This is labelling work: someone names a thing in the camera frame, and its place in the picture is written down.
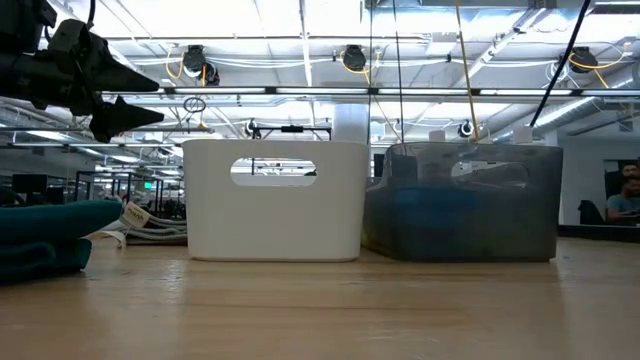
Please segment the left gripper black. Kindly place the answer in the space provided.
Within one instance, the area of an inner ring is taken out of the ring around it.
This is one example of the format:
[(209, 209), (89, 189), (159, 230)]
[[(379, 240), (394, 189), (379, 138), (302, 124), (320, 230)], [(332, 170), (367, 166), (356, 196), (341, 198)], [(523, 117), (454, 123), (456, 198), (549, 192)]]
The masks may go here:
[(34, 61), (31, 103), (40, 110), (60, 106), (73, 113), (92, 112), (89, 129), (98, 142), (109, 143), (120, 133), (164, 119), (162, 113), (127, 104), (120, 96), (114, 103), (101, 102), (101, 91), (156, 92), (159, 84), (118, 62), (108, 42), (81, 21), (63, 21)]

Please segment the grey waffle towel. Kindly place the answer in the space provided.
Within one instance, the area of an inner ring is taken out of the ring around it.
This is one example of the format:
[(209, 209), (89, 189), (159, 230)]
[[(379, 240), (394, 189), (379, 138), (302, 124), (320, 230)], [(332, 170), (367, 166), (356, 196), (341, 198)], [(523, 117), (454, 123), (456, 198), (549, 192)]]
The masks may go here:
[(185, 246), (187, 244), (185, 220), (158, 218), (133, 202), (123, 205), (118, 220), (95, 231), (89, 240), (114, 240), (118, 248), (126, 246)]

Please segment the dark green towel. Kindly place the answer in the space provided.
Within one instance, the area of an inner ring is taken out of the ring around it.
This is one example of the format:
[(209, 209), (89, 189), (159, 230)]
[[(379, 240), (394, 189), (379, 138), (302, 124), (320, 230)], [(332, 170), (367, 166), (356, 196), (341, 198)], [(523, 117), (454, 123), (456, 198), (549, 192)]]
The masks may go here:
[(0, 208), (0, 285), (84, 270), (92, 252), (87, 236), (121, 213), (112, 200)]

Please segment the white plastic bin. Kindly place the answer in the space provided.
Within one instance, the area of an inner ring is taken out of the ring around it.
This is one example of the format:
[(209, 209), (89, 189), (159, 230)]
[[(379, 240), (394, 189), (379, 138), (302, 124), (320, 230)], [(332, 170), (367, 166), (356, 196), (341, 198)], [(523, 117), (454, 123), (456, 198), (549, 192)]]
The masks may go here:
[[(358, 258), (369, 149), (352, 142), (194, 139), (182, 145), (189, 255), (208, 261)], [(310, 161), (313, 176), (237, 174), (252, 158)]]

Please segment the white building column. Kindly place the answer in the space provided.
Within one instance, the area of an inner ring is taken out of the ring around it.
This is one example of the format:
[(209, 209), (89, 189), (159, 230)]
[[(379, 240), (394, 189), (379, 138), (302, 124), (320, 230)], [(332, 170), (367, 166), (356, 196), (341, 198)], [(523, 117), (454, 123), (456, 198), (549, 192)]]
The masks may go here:
[(365, 104), (337, 104), (334, 107), (332, 139), (339, 142), (367, 144), (369, 106)]

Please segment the grey translucent plastic bin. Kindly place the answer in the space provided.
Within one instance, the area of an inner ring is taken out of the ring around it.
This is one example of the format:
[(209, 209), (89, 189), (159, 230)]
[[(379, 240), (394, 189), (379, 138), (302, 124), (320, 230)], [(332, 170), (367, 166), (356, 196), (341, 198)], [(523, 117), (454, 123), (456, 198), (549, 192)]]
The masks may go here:
[[(413, 262), (547, 262), (556, 254), (563, 150), (536, 145), (413, 142), (389, 147), (366, 189), (363, 244)], [(480, 205), (453, 226), (398, 222), (406, 187), (474, 191)]]

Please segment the black chair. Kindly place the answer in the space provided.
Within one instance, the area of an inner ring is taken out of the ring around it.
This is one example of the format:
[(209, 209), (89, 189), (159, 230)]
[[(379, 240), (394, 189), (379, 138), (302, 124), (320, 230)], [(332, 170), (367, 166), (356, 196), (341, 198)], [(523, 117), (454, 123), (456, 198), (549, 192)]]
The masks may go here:
[(600, 226), (605, 224), (605, 220), (600, 211), (590, 200), (581, 200), (578, 211), (581, 225)]

